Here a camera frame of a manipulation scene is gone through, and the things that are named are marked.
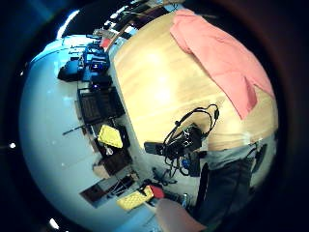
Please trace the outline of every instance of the pink cloth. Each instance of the pink cloth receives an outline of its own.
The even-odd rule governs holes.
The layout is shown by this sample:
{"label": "pink cloth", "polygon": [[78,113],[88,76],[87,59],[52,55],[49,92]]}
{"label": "pink cloth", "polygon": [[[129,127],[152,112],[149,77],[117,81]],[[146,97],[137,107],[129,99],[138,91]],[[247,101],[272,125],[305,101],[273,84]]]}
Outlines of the pink cloth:
{"label": "pink cloth", "polygon": [[176,11],[170,32],[183,51],[198,58],[228,96],[240,119],[257,103],[254,85],[274,96],[267,74],[254,54],[201,16],[187,9]]}

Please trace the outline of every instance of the fluorescent light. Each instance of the fluorescent light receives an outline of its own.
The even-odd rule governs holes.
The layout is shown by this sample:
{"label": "fluorescent light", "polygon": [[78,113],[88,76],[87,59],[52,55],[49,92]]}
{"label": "fluorescent light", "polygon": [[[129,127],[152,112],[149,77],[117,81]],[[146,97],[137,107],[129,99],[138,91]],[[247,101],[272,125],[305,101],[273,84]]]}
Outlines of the fluorescent light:
{"label": "fluorescent light", "polygon": [[58,30],[57,38],[56,38],[57,40],[59,40],[59,39],[62,38],[62,35],[64,34],[64,32],[65,32],[65,30],[66,30],[68,24],[70,23],[70,21],[71,21],[78,13],[79,13],[79,10],[72,12],[72,13],[68,16],[68,18],[67,18],[65,24],[62,25],[62,26],[59,28],[59,30]]}
{"label": "fluorescent light", "polygon": [[15,148],[15,147],[16,147],[16,144],[10,143],[9,147],[10,147],[10,148]]}
{"label": "fluorescent light", "polygon": [[51,227],[53,227],[54,229],[59,229],[59,225],[57,224],[57,222],[55,221],[54,218],[52,218],[50,221],[49,221],[49,224]]}

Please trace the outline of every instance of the desk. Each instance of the desk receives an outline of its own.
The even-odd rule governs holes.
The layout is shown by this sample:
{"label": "desk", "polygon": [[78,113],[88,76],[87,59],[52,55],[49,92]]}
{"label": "desk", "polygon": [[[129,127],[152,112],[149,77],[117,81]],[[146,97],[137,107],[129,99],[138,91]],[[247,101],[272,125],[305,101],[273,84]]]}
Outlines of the desk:
{"label": "desk", "polygon": [[[208,137],[208,149],[219,151],[256,142],[278,128],[275,99],[256,88],[258,103],[241,120],[229,99],[191,54],[184,53],[170,35],[174,13],[142,27],[117,52],[114,66],[129,119],[141,147],[161,142],[174,122],[197,106],[216,103],[220,117]],[[195,122],[209,127],[204,114]]]}

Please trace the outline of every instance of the black cable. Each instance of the black cable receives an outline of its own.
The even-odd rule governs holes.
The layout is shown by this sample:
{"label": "black cable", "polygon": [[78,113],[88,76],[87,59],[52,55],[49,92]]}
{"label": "black cable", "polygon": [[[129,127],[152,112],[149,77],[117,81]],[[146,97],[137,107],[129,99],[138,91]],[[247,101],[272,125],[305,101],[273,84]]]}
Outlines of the black cable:
{"label": "black cable", "polygon": [[[215,107],[215,110],[214,110],[214,113],[213,113],[213,119],[214,119],[214,120],[212,119],[211,114],[208,113],[208,111],[207,111],[207,110],[208,110],[210,107],[212,107],[212,106]],[[164,140],[163,140],[163,149],[162,149],[162,155],[165,157],[164,162],[165,162],[166,164],[169,165],[169,176],[170,176],[170,177],[173,177],[173,176],[175,175],[175,173],[176,173],[177,170],[180,170],[180,172],[181,172],[184,176],[188,176],[187,173],[184,173],[184,172],[183,172],[183,169],[182,169],[182,167],[180,166],[180,161],[179,161],[179,158],[180,158],[180,157],[177,156],[176,158],[174,158],[174,156],[168,155],[168,154],[167,154],[167,148],[168,148],[169,146],[171,146],[173,143],[175,143],[175,142],[178,141],[179,137],[180,137],[182,134],[180,133],[180,134],[175,135],[177,129],[181,126],[181,124],[182,124],[187,118],[189,118],[189,117],[190,117],[192,114],[194,114],[194,113],[205,113],[205,114],[207,114],[207,115],[209,116],[209,118],[210,118],[210,128],[209,128],[206,132],[204,132],[204,133],[202,134],[201,139],[205,139],[205,138],[210,134],[210,132],[211,132],[212,129],[214,128],[215,123],[216,123],[216,121],[217,121],[217,119],[218,119],[218,117],[219,117],[218,106],[217,106],[216,104],[210,104],[210,105],[208,105],[206,108],[204,108],[204,107],[196,107],[196,108],[194,108],[193,110],[191,110],[191,111],[187,112],[186,114],[184,114],[184,115],[182,116],[182,118],[180,119],[180,121],[176,121],[176,122],[175,122],[174,128],[166,135],[166,137],[165,137]]]}

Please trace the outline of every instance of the black camera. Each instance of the black camera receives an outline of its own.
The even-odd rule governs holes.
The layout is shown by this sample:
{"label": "black camera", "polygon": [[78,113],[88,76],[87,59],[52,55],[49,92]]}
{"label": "black camera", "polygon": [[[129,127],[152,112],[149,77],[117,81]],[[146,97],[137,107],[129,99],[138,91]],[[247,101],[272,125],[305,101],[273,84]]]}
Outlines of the black camera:
{"label": "black camera", "polygon": [[195,124],[191,124],[176,135],[171,143],[167,144],[164,151],[165,156],[169,160],[173,160],[199,149],[202,146],[202,135],[202,131]]}

